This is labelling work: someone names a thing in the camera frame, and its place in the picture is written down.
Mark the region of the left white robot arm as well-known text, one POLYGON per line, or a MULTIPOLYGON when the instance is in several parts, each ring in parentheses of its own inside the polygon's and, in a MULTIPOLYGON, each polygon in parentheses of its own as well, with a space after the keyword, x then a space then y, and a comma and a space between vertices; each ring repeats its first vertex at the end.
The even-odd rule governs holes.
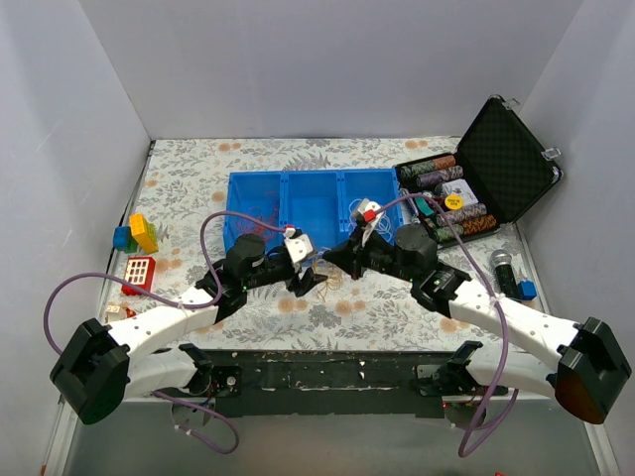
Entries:
POLYGON ((302 267, 315 252, 301 231, 271 251, 260 236, 242 235, 176 305, 159 305, 108 325, 96 319, 83 322, 51 380, 85 424, 105 419, 126 399, 163 389, 204 395, 216 383, 209 357, 192 344, 172 344, 236 313, 252 289, 283 283, 295 296, 306 295, 326 279, 302 267))

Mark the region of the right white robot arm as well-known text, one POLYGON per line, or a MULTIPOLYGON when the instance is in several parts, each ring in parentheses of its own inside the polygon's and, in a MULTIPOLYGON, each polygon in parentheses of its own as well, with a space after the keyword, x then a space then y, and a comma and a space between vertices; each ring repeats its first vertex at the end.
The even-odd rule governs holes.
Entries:
POLYGON ((408 282, 423 308, 524 350, 520 361, 508 359, 495 379, 499 363, 487 360, 484 347, 476 346, 468 359, 448 370, 450 385, 461 394, 493 383, 553 398, 571 415, 602 424, 632 375, 607 323, 595 317, 584 322, 559 318, 491 295, 486 284, 440 261, 436 242, 418 225, 398 228, 392 243, 356 228, 323 256, 354 280, 372 270, 408 282))

